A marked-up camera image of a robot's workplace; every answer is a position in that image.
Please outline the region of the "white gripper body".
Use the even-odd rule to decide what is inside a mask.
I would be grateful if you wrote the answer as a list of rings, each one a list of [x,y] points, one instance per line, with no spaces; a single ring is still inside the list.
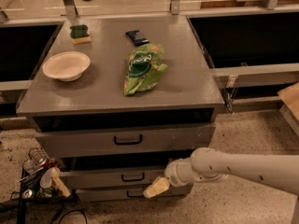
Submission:
[[[174,187],[186,186],[193,182],[191,159],[178,159],[167,164],[164,175]]]

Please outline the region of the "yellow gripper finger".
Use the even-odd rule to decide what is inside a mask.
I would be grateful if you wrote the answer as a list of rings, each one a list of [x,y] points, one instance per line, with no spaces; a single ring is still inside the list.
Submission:
[[[158,176],[153,183],[143,191],[143,195],[146,198],[152,198],[166,192],[169,188],[170,184],[168,180],[163,176]]]

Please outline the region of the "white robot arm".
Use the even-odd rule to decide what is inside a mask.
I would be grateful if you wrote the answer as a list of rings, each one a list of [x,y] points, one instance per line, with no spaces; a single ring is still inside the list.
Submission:
[[[197,148],[189,158],[170,161],[164,175],[158,176],[143,191],[143,195],[152,198],[170,187],[215,182],[227,175],[299,197],[298,155],[230,154],[209,147]]]

